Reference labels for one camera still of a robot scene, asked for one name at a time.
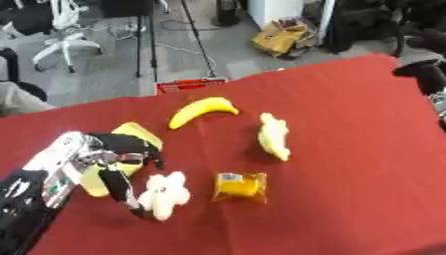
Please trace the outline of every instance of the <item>tripod stand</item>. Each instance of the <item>tripod stand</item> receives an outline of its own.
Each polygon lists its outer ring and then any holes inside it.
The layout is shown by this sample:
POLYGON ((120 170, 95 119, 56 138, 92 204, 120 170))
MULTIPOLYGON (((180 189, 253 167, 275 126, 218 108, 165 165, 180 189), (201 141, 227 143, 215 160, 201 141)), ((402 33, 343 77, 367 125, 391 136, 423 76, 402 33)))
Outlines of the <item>tripod stand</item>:
MULTIPOLYGON (((155 32, 154 32, 154 23, 153 23, 153 9, 154 9, 154 0, 148 0, 148 32, 150 33, 150 51, 151 51, 151 60, 150 60, 150 66, 153 70, 153 81, 155 83, 158 82, 158 61, 156 58, 156 40, 155 40, 155 32)), ((165 10, 168 10, 168 5, 164 0, 160 0, 161 4, 166 7, 165 10)), ((211 63, 209 61, 209 57, 206 53, 206 50, 203 47, 203 44, 200 39, 200 34, 197 28, 195 27, 195 21, 192 19, 192 16, 190 15, 189 8, 187 7, 187 4, 185 0, 181 0, 181 5, 184 10, 184 13, 186 14, 186 18, 190 24, 190 27, 192 29, 192 33, 195 36, 195 39, 198 43, 198 46, 200 47, 200 51, 203 55, 203 58, 206 62, 207 68, 209 70, 209 74, 212 78, 215 78, 214 70, 212 69, 211 63)), ((140 73, 140 51, 141 51, 141 28, 142 28, 142 16, 137 16, 137 30, 136 30, 136 40, 137 40, 137 58, 136 58, 136 77, 141 77, 140 73)))

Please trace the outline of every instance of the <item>red basket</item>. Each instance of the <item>red basket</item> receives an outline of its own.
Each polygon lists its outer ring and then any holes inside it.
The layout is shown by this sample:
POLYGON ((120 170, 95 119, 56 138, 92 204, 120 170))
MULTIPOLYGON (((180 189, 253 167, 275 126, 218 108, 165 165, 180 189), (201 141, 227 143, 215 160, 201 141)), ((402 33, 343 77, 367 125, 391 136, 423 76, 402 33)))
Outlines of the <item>red basket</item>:
POLYGON ((160 94, 166 94, 171 92, 179 92, 183 90, 199 89, 206 86, 222 85, 227 82, 226 79, 201 79, 201 80, 181 80, 172 83, 159 83, 156 84, 156 90, 160 94))

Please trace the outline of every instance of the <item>white plush toy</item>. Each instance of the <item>white plush toy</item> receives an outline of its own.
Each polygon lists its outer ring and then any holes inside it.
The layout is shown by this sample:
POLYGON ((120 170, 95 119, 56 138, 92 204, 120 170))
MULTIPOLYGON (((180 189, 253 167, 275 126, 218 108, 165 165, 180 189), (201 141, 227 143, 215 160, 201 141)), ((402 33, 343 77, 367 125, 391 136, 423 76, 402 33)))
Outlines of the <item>white plush toy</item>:
POLYGON ((174 171, 167 176, 152 175, 147 181, 147 191, 138 202, 146 211, 153 210, 153 216, 164 221, 172 215, 175 204, 183 205, 189 201, 190 193, 184 187, 186 177, 180 171, 174 171))

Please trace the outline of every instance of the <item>peeled banana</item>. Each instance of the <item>peeled banana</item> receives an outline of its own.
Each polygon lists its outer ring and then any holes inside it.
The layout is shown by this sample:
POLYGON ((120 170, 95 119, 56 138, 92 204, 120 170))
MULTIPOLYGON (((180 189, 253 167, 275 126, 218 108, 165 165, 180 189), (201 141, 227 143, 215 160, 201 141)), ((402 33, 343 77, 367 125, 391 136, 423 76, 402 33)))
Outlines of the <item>peeled banana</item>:
POLYGON ((259 143, 262 148, 281 161, 288 161, 291 151, 285 146, 285 136, 289 132, 287 123, 276 120, 272 114, 262 113, 260 120, 263 125, 259 131, 259 143))
POLYGON ((177 129, 190 122, 192 119, 209 112, 229 112, 238 115, 239 111, 224 98, 207 98, 196 101, 176 113, 170 120, 169 127, 177 129))

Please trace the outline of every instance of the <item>metal pole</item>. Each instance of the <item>metal pole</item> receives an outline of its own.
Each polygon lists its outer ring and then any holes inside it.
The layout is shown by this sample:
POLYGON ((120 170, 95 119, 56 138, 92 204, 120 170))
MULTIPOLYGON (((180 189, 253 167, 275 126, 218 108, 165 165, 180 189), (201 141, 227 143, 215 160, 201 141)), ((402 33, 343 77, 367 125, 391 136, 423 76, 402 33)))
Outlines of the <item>metal pole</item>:
POLYGON ((141 77, 141 27, 142 27, 142 17, 137 16, 137 26, 136 26, 136 77, 141 77))
POLYGON ((200 47, 200 50, 204 57, 204 60, 206 61, 207 68, 209 69, 209 74, 211 75, 211 77, 216 77, 214 70, 212 69, 211 63, 207 57, 206 50, 204 49, 203 44, 201 43, 200 33, 198 32, 197 28, 195 27, 195 24, 194 24, 195 21, 192 20, 192 17, 190 16, 190 12, 189 12, 189 9, 187 8, 186 2, 184 0, 181 0, 181 4, 183 5, 183 9, 184 9, 184 12, 186 13, 187 19, 189 20, 192 32, 193 32, 195 38, 197 39, 198 46, 200 47))
POLYGON ((150 32, 150 47, 151 47, 151 60, 150 65, 153 69, 153 80, 157 83, 158 82, 158 62, 156 59, 156 43, 155 43, 155 31, 153 27, 153 4, 154 0, 148 0, 148 22, 149 22, 149 32, 150 32))

